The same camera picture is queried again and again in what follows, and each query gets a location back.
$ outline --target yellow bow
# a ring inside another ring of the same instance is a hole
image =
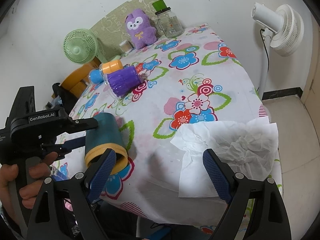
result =
[[[143,38],[142,34],[143,34],[143,32],[139,32],[135,36],[138,38],[138,40],[140,40],[140,38]]]

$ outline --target table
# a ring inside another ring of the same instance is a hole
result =
[[[134,65],[143,83],[122,99],[105,84],[90,85],[70,113],[73,119],[112,113],[125,142],[128,166],[109,177],[100,197],[157,223],[194,225],[212,233],[226,204],[218,197],[178,198],[184,152],[170,140],[183,123],[248,122],[266,116],[249,76],[207,24],[188,28],[176,39],[162,37],[121,62]],[[57,143],[83,135],[62,134]],[[84,148],[54,166],[68,177],[85,171]],[[270,176],[280,192],[281,174],[277,157]],[[245,231],[252,207],[250,200],[239,234]]]

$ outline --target black bag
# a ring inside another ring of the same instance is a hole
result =
[[[64,89],[63,87],[59,86],[60,83],[55,83],[52,85],[53,93],[55,97],[60,96],[62,100],[62,106],[67,114],[70,114],[73,107],[76,105],[78,98],[70,91]]]

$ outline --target tiled floor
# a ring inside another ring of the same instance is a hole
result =
[[[312,121],[297,96],[263,101],[279,131],[284,204],[292,240],[300,240],[320,210],[320,147]]]

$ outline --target crumpled white paper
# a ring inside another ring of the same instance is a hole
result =
[[[183,124],[171,143],[186,151],[182,160],[179,197],[216,197],[203,166],[202,154],[212,148],[222,162],[248,179],[264,180],[278,150],[278,128],[267,116],[247,124],[233,121]]]

